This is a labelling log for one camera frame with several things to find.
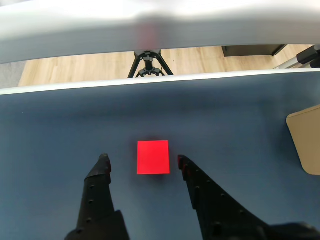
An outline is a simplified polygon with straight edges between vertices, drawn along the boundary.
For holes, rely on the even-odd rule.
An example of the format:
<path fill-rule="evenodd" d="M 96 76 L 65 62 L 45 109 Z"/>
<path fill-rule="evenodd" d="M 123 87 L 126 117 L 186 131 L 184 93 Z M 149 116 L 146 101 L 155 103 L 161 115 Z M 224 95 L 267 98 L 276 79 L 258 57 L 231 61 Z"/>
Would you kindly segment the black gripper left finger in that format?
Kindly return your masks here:
<path fill-rule="evenodd" d="M 128 240 L 124 217 L 115 210 L 111 192 L 111 162 L 106 153 L 84 179 L 76 228 L 66 240 Z"/>

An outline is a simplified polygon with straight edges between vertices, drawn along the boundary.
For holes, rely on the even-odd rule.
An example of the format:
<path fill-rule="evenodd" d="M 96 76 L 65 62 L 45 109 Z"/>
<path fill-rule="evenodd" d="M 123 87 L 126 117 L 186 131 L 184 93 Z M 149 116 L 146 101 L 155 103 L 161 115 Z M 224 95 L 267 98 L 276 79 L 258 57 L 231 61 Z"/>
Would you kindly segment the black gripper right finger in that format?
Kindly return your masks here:
<path fill-rule="evenodd" d="M 245 209 L 192 160 L 178 156 L 204 240 L 266 240 L 268 225 Z"/>

